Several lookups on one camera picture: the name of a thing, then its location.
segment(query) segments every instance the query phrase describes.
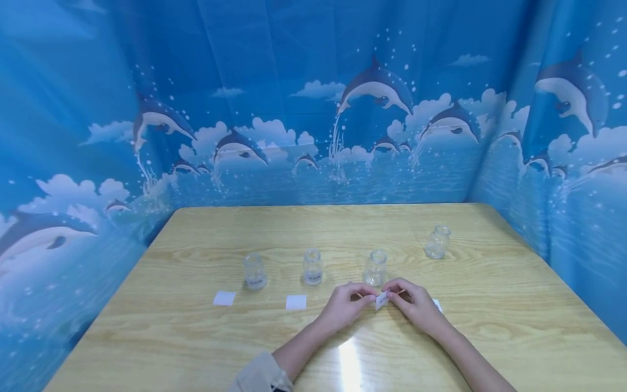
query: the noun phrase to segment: table surface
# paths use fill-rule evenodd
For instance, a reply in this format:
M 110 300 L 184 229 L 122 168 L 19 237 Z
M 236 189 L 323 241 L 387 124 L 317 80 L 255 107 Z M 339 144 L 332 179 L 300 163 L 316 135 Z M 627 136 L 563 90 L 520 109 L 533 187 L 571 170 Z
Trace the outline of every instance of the table surface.
M 423 251 L 435 225 L 446 256 Z M 301 282 L 316 247 L 324 281 Z M 370 251 L 389 277 L 424 285 L 444 314 L 519 391 L 625 391 L 627 349 L 484 204 L 186 208 L 177 211 L 58 371 L 47 391 L 223 391 L 361 281 Z M 241 260 L 261 254 L 268 285 L 249 292 Z M 219 290 L 232 307 L 214 306 Z M 306 294 L 307 310 L 285 310 Z M 388 304 L 311 358 L 302 391 L 470 390 L 445 353 Z

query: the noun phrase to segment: finger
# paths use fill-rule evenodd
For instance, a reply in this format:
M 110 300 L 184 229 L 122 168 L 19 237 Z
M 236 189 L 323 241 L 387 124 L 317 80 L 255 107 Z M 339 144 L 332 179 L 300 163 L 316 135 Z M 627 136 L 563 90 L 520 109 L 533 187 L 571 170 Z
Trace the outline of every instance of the finger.
M 410 281 L 405 280 L 403 278 L 396 278 L 384 284 L 383 287 L 381 287 L 381 291 L 389 290 L 389 291 L 398 293 L 399 291 L 405 290 L 408 293 L 413 294 L 415 288 L 416 288 L 416 285 L 411 283 Z
M 411 309 L 411 304 L 401 298 L 397 293 L 389 292 L 387 293 L 387 297 L 397 308 L 401 309 L 401 312 L 405 313 L 405 315 L 409 314 Z
M 375 297 L 379 295 L 379 293 L 377 292 L 377 289 L 365 283 L 349 282 L 346 284 L 346 287 L 349 289 L 349 293 L 351 295 L 352 294 L 374 295 Z
M 359 311 L 364 310 L 368 305 L 376 301 L 377 297 L 375 295 L 366 295 L 363 298 L 353 302 L 354 306 L 359 309 Z

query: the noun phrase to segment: jar mouth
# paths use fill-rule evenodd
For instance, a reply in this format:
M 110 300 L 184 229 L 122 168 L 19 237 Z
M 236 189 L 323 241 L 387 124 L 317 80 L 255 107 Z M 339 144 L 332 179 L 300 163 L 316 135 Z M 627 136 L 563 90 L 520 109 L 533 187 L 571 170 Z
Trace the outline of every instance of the jar mouth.
M 259 253 L 249 253 L 244 257 L 244 264 L 251 265 L 261 261 L 261 255 Z
M 447 237 L 451 235 L 451 231 L 446 226 L 435 226 L 435 232 Z
M 373 250 L 370 252 L 370 260 L 377 264 L 383 264 L 387 261 L 387 254 L 382 250 Z
M 320 260 L 320 251 L 317 249 L 307 249 L 305 252 L 305 259 L 311 262 L 317 262 Z

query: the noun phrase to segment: glass jar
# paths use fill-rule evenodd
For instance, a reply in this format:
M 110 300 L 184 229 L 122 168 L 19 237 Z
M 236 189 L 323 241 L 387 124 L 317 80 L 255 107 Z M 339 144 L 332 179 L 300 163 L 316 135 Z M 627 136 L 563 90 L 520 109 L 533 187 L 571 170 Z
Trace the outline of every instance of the glass jar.
M 259 253 L 250 253 L 244 257 L 244 276 L 250 290 L 261 290 L 268 282 L 266 269 Z
M 424 252 L 431 258 L 443 258 L 448 248 L 450 236 L 451 231 L 447 227 L 435 226 L 424 246 Z
M 370 259 L 364 268 L 364 282 L 370 286 L 381 286 L 386 279 L 387 254 L 382 250 L 370 252 Z
M 303 259 L 303 281 L 315 286 L 322 282 L 322 259 L 317 249 L 308 249 Z

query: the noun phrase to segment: forearm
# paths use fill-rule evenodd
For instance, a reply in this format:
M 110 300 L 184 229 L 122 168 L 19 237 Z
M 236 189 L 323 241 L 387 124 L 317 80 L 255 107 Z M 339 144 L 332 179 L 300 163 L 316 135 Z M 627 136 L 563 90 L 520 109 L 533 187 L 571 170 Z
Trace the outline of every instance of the forearm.
M 279 347 L 272 356 L 292 382 L 314 352 L 332 335 L 321 323 L 314 321 Z
M 514 387 L 451 324 L 434 339 L 457 365 L 473 392 L 515 392 Z

